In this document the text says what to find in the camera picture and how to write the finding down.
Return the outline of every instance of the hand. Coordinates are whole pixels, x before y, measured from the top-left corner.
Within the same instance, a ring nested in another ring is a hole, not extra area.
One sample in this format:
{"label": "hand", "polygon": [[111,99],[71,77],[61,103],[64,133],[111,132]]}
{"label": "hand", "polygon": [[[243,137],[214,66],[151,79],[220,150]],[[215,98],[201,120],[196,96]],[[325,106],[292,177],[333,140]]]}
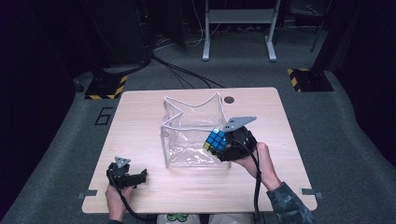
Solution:
{"label": "hand", "polygon": [[[253,152],[253,155],[257,159],[257,154],[259,154],[262,183],[268,190],[274,190],[280,186],[281,181],[279,180],[279,177],[277,177],[268,146],[265,145],[265,143],[257,143],[256,148],[257,149]],[[247,171],[256,178],[257,167],[250,156],[233,162],[245,167]]]}
{"label": "hand", "polygon": [[[131,193],[133,189],[134,187],[128,187],[121,190],[121,193],[125,197],[127,202],[129,202],[131,199]],[[120,198],[119,193],[113,186],[108,185],[105,195],[107,200],[109,219],[122,221],[126,208]]]}

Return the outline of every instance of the transparent plastic bag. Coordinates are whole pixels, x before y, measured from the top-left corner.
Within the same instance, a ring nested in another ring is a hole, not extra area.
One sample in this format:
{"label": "transparent plastic bag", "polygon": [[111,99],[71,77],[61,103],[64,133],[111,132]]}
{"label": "transparent plastic bag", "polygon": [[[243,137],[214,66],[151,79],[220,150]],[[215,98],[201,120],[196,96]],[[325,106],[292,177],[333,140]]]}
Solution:
{"label": "transparent plastic bag", "polygon": [[161,140],[166,167],[231,166],[229,161],[221,162],[203,149],[210,132],[227,123],[218,92],[200,105],[189,105],[165,96],[163,106]]}

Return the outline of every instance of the camouflage sleeve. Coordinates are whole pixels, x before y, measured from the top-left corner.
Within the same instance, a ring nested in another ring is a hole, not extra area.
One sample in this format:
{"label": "camouflage sleeve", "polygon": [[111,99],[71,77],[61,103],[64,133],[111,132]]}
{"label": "camouflage sleeve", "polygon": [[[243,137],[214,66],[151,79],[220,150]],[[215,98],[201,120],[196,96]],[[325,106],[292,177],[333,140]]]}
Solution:
{"label": "camouflage sleeve", "polygon": [[311,212],[285,182],[279,188],[267,191],[267,195],[280,224],[315,223]]}

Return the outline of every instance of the table top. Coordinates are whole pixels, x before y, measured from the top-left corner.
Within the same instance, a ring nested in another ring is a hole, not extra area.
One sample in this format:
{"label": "table top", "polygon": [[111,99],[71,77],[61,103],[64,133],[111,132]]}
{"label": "table top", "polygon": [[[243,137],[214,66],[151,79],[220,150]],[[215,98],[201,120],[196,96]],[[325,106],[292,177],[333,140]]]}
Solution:
{"label": "table top", "polygon": [[[226,167],[165,167],[160,127],[165,96],[198,105],[218,92],[222,99],[232,96],[232,104],[223,103],[226,119],[256,116],[246,125],[257,141],[265,142],[282,181],[310,209],[317,208],[313,196],[302,195],[300,188],[311,189],[299,150],[278,92],[274,88],[200,89],[167,91],[126,91],[120,98],[99,161],[86,196],[85,213],[108,213],[106,170],[115,157],[130,159],[129,174],[148,170],[146,183],[133,191],[130,205],[142,214],[214,214],[254,212],[255,179],[245,168],[232,163]],[[259,198],[261,211],[272,211],[266,189]]]}

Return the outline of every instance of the metal stand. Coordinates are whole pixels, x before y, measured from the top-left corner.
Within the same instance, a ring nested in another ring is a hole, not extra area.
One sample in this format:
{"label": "metal stand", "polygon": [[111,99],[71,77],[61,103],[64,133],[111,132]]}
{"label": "metal stand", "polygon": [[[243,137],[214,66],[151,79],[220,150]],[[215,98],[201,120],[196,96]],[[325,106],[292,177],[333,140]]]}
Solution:
{"label": "metal stand", "polygon": [[266,9],[213,9],[209,10],[209,0],[205,0],[205,45],[202,59],[209,60],[210,23],[271,23],[270,33],[265,37],[265,45],[271,62],[276,62],[272,42],[280,0],[276,0],[274,8]]}

